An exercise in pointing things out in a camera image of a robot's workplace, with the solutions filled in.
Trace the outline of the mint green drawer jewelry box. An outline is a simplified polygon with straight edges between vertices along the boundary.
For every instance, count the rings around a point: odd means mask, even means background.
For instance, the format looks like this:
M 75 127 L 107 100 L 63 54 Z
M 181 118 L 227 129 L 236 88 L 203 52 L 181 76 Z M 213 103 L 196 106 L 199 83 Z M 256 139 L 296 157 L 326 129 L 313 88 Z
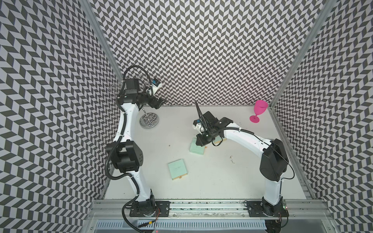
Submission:
M 193 153 L 193 154 L 204 155 L 206 147 L 205 146 L 198 146 L 196 144 L 196 142 L 197 142 L 197 139 L 193 138 L 192 142 L 191 142 L 191 145 L 190 145 L 190 148 L 189 148 L 189 152 Z

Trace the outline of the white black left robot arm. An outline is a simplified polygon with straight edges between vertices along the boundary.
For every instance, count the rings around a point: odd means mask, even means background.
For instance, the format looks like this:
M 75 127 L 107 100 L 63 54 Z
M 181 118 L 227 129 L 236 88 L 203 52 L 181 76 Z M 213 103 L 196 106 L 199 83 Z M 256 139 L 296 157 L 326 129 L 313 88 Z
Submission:
M 123 74 L 122 87 L 115 97 L 115 104 L 120 113 L 119 125 L 113 142 L 107 144 L 105 148 L 108 154 L 105 161 L 105 174 L 110 180 L 126 177 L 131 181 L 135 197 L 124 206 L 125 209 L 131 210 L 131 215 L 157 216 L 160 211 L 156 206 L 152 190 L 147 185 L 140 169 L 144 161 L 143 152 L 133 137 L 136 119 L 143 106 L 148 105 L 151 108 L 159 109 L 166 100 L 155 96 L 162 86 L 159 80 L 151 79 L 146 72 L 149 86 L 141 90 L 139 79 L 126 77 L 132 69 L 146 71 L 141 66 L 132 65 Z

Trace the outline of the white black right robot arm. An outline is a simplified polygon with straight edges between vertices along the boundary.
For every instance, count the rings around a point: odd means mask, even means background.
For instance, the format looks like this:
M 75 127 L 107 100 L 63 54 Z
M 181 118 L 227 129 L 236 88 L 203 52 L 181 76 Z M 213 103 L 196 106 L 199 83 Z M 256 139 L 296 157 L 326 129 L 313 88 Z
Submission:
M 208 144 L 219 146 L 216 139 L 232 140 L 247 148 L 260 158 L 259 172 L 264 177 L 264 194 L 261 201 L 263 214 L 274 216 L 286 210 L 281 194 L 282 181 L 288 168 L 292 168 L 284 144 L 279 139 L 266 139 L 241 128 L 233 120 L 223 117 L 217 119 L 209 111 L 203 113 L 196 103 L 198 118 L 193 128 L 199 133 L 196 145 L 204 147 Z

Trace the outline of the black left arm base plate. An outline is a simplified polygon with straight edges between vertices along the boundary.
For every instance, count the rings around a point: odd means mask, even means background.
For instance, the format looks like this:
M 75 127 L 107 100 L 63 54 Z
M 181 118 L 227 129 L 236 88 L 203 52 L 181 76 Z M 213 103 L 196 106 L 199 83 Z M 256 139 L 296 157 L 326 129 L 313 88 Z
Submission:
M 130 217 L 168 217 L 169 201 L 134 202 L 131 206 Z

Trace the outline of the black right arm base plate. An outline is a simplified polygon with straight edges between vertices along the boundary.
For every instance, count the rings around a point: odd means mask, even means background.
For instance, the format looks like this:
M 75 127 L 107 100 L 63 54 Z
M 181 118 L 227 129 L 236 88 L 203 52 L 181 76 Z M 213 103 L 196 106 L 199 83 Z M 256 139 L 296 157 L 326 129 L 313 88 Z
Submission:
M 281 201 L 277 205 L 265 201 L 245 201 L 244 205 L 250 217 L 289 217 L 287 207 Z

